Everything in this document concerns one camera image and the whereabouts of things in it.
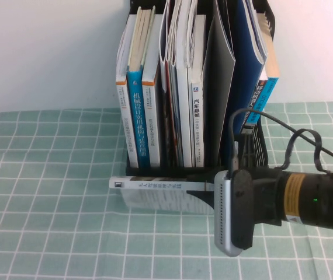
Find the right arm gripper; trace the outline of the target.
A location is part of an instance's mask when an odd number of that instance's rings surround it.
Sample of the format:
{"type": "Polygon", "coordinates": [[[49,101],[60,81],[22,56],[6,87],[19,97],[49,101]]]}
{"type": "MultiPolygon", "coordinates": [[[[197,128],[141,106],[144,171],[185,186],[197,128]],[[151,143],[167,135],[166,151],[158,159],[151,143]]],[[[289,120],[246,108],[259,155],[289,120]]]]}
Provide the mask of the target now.
{"type": "MultiPolygon", "coordinates": [[[[282,219],[278,210],[278,183],[280,171],[251,171],[254,188],[254,224],[265,223],[281,226],[282,219]]],[[[214,212],[214,183],[204,182],[204,191],[188,191],[193,196],[188,212],[191,214],[211,215],[214,212]]]]}

